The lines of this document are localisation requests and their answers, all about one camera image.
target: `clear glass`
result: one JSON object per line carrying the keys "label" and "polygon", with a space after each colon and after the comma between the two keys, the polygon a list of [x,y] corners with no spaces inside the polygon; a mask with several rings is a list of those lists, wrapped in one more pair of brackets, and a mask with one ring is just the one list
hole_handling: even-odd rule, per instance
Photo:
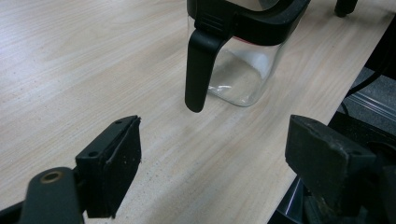
{"label": "clear glass", "polygon": [[[189,37],[194,19],[189,17]],[[232,38],[220,50],[210,78],[208,92],[240,106],[255,104],[265,83],[276,70],[283,44],[266,47]]]}

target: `black cable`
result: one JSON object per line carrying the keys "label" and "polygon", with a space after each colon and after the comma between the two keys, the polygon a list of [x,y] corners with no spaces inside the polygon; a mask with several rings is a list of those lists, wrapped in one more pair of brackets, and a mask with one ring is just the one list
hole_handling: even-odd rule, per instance
{"label": "black cable", "polygon": [[341,107],[343,107],[344,113],[345,113],[347,116],[349,116],[349,111],[347,110],[347,106],[346,106],[346,104],[345,104],[344,102],[341,103]]}
{"label": "black cable", "polygon": [[359,83],[359,85],[355,86],[354,88],[350,89],[347,94],[346,94],[346,98],[350,95],[352,95],[353,93],[360,91],[361,89],[365,88],[366,86],[370,85],[371,83],[373,83],[374,81],[376,81],[377,78],[381,77],[381,74],[383,74],[384,70],[381,71],[375,71],[372,75],[370,75],[369,77],[367,77],[363,82]]}
{"label": "black cable", "polygon": [[396,54],[396,50],[394,50],[393,52],[390,52],[391,48],[391,43],[392,40],[395,37],[395,31],[396,29],[392,30],[392,34],[391,34],[391,38],[390,38],[390,46],[387,50],[387,52],[385,53],[384,59],[382,60],[382,62],[380,63],[380,65],[378,66],[378,68],[376,69],[376,71],[369,77],[367,77],[363,82],[361,82],[360,84],[358,84],[357,86],[351,88],[347,94],[346,97],[352,95],[353,93],[360,91],[361,89],[365,88],[366,86],[370,85],[371,83],[373,83],[376,79],[378,79],[379,77],[381,77],[382,74],[385,74],[388,70],[388,67],[390,66],[390,64],[392,63],[392,59],[395,58],[395,54]]}

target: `glass jug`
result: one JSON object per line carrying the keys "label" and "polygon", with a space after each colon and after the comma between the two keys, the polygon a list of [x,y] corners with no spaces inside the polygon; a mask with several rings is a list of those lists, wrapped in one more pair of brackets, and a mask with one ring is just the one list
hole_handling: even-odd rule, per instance
{"label": "glass jug", "polygon": [[188,0],[185,101],[191,111],[203,109],[208,91],[240,106],[262,96],[308,0],[250,4],[258,1]]}

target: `light wood surface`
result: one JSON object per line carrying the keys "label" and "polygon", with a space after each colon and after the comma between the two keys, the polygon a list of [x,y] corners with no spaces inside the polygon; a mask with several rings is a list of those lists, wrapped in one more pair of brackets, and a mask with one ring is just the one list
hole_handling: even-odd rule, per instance
{"label": "light wood surface", "polygon": [[0,1],[0,209],[112,121],[142,118],[143,159],[117,218],[87,223],[265,223],[295,174],[290,114],[329,122],[396,2],[340,19],[312,0],[260,101],[184,105],[183,0]]}

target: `black plastic handle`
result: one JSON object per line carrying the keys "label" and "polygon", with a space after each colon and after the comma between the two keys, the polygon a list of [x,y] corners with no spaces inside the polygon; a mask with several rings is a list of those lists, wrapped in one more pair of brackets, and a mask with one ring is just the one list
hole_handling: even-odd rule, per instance
{"label": "black plastic handle", "polygon": [[186,106],[193,112],[204,108],[207,87],[216,56],[227,40],[196,29],[189,41],[187,53]]}

